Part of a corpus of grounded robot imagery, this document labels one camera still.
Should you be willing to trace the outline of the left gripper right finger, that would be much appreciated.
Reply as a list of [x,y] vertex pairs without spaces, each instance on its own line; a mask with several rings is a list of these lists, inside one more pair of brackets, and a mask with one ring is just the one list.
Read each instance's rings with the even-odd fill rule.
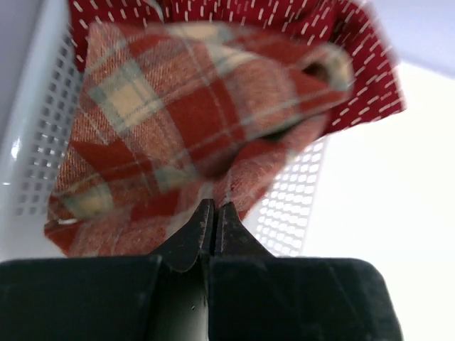
[[211,340],[401,340],[385,280],[352,258],[277,257],[231,204],[209,266]]

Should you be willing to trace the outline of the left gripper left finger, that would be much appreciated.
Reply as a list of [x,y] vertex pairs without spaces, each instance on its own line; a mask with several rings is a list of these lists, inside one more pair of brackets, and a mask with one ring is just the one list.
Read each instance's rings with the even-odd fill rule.
[[143,256],[1,265],[2,340],[206,340],[213,204]]

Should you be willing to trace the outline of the red plaid skirt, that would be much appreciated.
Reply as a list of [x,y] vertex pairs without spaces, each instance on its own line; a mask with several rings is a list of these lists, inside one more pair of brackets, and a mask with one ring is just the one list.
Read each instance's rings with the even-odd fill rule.
[[204,199],[246,213],[352,89],[351,57],[332,43],[94,23],[45,235],[69,257],[146,254]]

